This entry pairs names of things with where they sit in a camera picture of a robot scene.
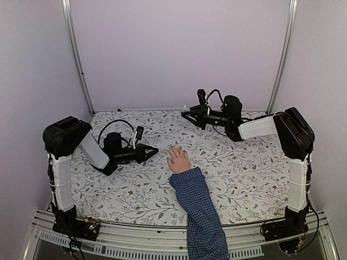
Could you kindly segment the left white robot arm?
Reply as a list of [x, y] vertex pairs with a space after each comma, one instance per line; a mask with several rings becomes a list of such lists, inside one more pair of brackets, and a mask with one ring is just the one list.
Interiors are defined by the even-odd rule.
[[81, 152], [91, 166], [110, 176], [120, 164], [132, 161], [144, 163], [159, 150], [141, 144], [144, 128], [132, 127], [130, 140], [121, 133], [110, 132], [105, 138], [94, 137], [92, 126], [83, 120], [68, 116], [49, 125], [43, 132], [44, 149], [48, 156], [47, 175], [52, 192], [50, 207], [55, 216], [55, 232], [95, 240], [100, 222], [92, 217], [77, 219], [77, 209], [72, 197], [71, 169], [77, 151]]

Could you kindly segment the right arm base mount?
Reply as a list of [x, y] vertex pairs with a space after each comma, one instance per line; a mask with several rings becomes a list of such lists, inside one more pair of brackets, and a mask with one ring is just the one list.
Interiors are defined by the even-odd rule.
[[309, 228], [306, 223], [306, 215], [309, 212], [309, 206], [299, 212], [285, 208], [285, 219], [279, 222], [263, 223], [260, 233], [265, 241], [273, 241], [301, 233], [306, 233]]

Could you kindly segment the blue checkered sleeve forearm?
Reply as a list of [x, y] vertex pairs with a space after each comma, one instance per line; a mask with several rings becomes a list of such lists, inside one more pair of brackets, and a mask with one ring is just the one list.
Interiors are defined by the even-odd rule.
[[189, 259], [228, 259], [226, 235], [200, 168], [173, 174], [169, 183], [187, 213]]

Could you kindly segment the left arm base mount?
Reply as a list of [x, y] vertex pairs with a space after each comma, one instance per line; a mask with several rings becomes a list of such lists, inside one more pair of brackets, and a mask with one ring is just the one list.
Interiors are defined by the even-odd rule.
[[76, 208], [72, 208], [66, 212], [53, 209], [55, 216], [55, 223], [53, 231], [71, 236], [73, 238], [82, 238], [89, 241], [96, 241], [99, 230], [100, 222], [92, 217], [79, 220], [76, 218]]

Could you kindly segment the clear nail polish bottle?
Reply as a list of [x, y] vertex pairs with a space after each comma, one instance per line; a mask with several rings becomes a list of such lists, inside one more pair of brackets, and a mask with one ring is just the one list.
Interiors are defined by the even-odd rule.
[[183, 106], [182, 112], [188, 112], [190, 109], [186, 105]]

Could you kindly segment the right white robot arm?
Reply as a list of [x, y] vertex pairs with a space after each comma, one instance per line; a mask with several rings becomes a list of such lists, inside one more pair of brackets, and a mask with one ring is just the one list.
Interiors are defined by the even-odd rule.
[[315, 140], [312, 128], [299, 111], [288, 108], [283, 112], [245, 119], [241, 116], [242, 103], [232, 95], [224, 97], [221, 110], [212, 110], [208, 96], [198, 91], [199, 104], [181, 111], [181, 116], [195, 126], [221, 126], [226, 136], [234, 141], [244, 141], [267, 135], [277, 135], [287, 158], [290, 174], [290, 196], [285, 208], [285, 220], [277, 228], [284, 236], [306, 230], [306, 215], [310, 208], [311, 153]]

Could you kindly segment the person's bare hand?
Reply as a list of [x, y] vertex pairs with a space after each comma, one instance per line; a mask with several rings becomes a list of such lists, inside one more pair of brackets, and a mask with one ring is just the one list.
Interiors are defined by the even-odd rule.
[[174, 174], [181, 174], [191, 169], [188, 153], [181, 148], [170, 147], [167, 161]]

